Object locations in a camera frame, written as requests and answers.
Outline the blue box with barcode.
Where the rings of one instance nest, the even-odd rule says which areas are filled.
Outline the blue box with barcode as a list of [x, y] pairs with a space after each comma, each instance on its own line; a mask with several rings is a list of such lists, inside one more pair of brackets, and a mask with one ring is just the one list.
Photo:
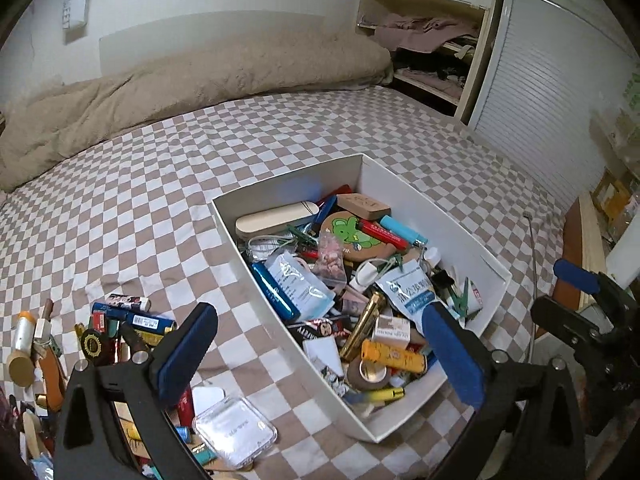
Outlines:
[[160, 316], [137, 310], [112, 307], [100, 302], [95, 302], [92, 305], [92, 310], [93, 312], [103, 312], [109, 320], [127, 323], [135, 330], [143, 330], [151, 334], [165, 335], [176, 328], [176, 322], [170, 318], [161, 318]]

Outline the clear plastic card case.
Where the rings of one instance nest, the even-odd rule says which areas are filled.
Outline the clear plastic card case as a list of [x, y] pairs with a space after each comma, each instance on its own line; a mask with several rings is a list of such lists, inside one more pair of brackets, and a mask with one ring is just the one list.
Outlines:
[[201, 440], [233, 470], [243, 469], [269, 451], [278, 430], [249, 400], [227, 396], [194, 418]]

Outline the round black gold tin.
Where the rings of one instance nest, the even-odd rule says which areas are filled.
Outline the round black gold tin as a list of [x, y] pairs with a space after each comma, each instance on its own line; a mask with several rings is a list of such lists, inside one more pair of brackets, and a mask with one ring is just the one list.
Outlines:
[[90, 361], [102, 360], [105, 356], [107, 341], [108, 338], [104, 333], [87, 328], [80, 337], [81, 350]]

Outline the white medicine sachet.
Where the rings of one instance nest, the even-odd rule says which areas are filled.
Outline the white medicine sachet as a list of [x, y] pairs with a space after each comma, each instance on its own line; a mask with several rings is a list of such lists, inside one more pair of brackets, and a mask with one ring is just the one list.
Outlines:
[[423, 335], [423, 310], [438, 301], [434, 286], [416, 260], [386, 272], [375, 285], [384, 292], [392, 307], [413, 322]]

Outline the brown tape roll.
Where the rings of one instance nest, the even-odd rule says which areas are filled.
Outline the brown tape roll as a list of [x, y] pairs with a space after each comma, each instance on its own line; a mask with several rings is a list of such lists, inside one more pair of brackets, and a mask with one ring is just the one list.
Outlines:
[[390, 370], [380, 364], [356, 358], [348, 364], [346, 380], [358, 391], [374, 391], [390, 384]]

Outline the gold metallic tube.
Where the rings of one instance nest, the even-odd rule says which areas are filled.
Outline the gold metallic tube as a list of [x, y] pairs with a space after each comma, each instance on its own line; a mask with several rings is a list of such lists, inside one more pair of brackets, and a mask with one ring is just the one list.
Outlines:
[[340, 352], [338, 352], [342, 360], [350, 362], [360, 355], [360, 347], [363, 341], [370, 334], [376, 317], [386, 304], [386, 296], [382, 292], [374, 292], [371, 295], [352, 333], [346, 339]]

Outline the light blue lighter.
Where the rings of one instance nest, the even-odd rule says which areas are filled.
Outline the light blue lighter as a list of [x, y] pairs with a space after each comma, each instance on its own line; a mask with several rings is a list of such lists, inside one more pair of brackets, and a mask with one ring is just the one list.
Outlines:
[[412, 246], [424, 247], [428, 243], [428, 239], [426, 237], [419, 234], [414, 229], [405, 226], [403, 223], [397, 221], [388, 214], [380, 220], [380, 225], [382, 228], [394, 233]]

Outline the red lighter with text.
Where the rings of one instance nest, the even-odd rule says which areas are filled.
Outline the red lighter with text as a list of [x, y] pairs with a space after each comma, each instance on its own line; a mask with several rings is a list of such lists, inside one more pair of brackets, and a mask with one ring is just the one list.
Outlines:
[[376, 240], [379, 240], [384, 244], [393, 245], [398, 250], [398, 252], [404, 252], [409, 248], [408, 240], [404, 240], [402, 237], [396, 235], [393, 232], [390, 232], [389, 230], [384, 229], [382, 226], [379, 226], [374, 222], [360, 219], [357, 224], [359, 231], [375, 238]]

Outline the white bottle with wooden cap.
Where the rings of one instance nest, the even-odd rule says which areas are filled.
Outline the white bottle with wooden cap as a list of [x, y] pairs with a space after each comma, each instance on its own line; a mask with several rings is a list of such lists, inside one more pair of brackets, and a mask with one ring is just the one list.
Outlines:
[[12, 351], [6, 366], [10, 379], [19, 387], [28, 388], [35, 379], [35, 364], [32, 360], [36, 319], [28, 311], [21, 311], [17, 317]]

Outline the white cardboard shoe box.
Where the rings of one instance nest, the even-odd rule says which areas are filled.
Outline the white cardboard shoe box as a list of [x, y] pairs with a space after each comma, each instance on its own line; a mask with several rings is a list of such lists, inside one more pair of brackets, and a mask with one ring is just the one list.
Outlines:
[[378, 443], [408, 422], [446, 382], [447, 376], [442, 366], [431, 366], [425, 376], [408, 385], [402, 399], [367, 418], [360, 418], [309, 362], [302, 348], [273, 312], [236, 247], [239, 243], [235, 234], [237, 218], [301, 200], [316, 200], [341, 184], [348, 184], [356, 191], [390, 206], [394, 219], [424, 235], [440, 249], [445, 266], [454, 266], [476, 285], [483, 307], [468, 325], [476, 336], [482, 336], [487, 330], [512, 275], [457, 220], [405, 179], [366, 155], [331, 159], [237, 188], [212, 201], [210, 210], [216, 228], [221, 239], [232, 246], [232, 270], [243, 286], [260, 324], [282, 349], [284, 358], [304, 389], [343, 434], [359, 441]]

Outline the round green bear coaster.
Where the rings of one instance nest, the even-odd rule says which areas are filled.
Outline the round green bear coaster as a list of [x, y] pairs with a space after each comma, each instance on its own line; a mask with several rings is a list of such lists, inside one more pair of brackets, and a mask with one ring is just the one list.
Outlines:
[[322, 222], [320, 231], [333, 234], [343, 246], [343, 256], [352, 262], [372, 258], [388, 258], [396, 252], [392, 244], [385, 244], [358, 228], [359, 218], [347, 211], [334, 212]]

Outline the pink candy bag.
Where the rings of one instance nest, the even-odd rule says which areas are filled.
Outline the pink candy bag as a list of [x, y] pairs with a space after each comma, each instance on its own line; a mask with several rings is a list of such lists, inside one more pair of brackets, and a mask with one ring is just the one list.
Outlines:
[[319, 235], [314, 274], [329, 288], [340, 288], [346, 284], [343, 245], [331, 232], [321, 232]]

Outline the checkered bed sheet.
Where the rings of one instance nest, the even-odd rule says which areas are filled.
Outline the checkered bed sheet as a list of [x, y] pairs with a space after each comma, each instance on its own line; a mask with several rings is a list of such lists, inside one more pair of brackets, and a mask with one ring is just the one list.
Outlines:
[[194, 376], [247, 396], [277, 427], [254, 479], [395, 479], [424, 474], [472, 411], [442, 387], [379, 444], [346, 437], [286, 364], [231, 269], [209, 213], [215, 197], [332, 158], [363, 153], [476, 236], [512, 280], [484, 339], [519, 358], [533, 292], [550, 292], [564, 216], [544, 190], [453, 120], [383, 87], [279, 93], [197, 110], [89, 148], [1, 205], [1, 352], [16, 317], [54, 303], [52, 333], [71, 367], [74, 327], [109, 292], [142, 295], [182, 321], [213, 304], [219, 332]]

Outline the cream oblong case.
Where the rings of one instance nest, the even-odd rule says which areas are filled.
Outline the cream oblong case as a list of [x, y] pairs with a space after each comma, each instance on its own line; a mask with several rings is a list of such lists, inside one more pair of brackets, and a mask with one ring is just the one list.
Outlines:
[[246, 214], [235, 221], [235, 234], [241, 240], [258, 235], [271, 235], [284, 231], [288, 226], [302, 226], [316, 218], [319, 207], [303, 200], [276, 208]]

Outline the carved wooden block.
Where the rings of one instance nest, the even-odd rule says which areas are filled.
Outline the carved wooden block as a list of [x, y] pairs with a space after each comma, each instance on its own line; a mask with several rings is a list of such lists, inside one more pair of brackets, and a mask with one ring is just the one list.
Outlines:
[[337, 206], [368, 221], [378, 221], [392, 211], [390, 206], [361, 193], [338, 194], [336, 198]]

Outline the white louvered door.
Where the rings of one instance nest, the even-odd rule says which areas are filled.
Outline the white louvered door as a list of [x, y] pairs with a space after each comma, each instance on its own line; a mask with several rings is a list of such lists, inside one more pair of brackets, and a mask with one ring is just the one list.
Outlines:
[[594, 128], [623, 106], [636, 66], [608, 35], [550, 0], [503, 0], [470, 126], [568, 208], [605, 170]]

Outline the wardrobe with clothes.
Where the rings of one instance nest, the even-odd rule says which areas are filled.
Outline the wardrobe with clothes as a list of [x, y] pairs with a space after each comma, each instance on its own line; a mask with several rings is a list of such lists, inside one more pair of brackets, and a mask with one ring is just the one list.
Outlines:
[[489, 10], [463, 0], [359, 0], [356, 31], [390, 52], [395, 88], [462, 120], [489, 24]]

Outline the beige quilted duvet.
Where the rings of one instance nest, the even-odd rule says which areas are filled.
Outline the beige quilted duvet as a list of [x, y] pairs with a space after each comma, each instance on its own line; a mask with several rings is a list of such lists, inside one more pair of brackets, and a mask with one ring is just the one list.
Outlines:
[[377, 84], [390, 52], [356, 32], [260, 32], [43, 91], [6, 115], [1, 188], [131, 129], [243, 96]]

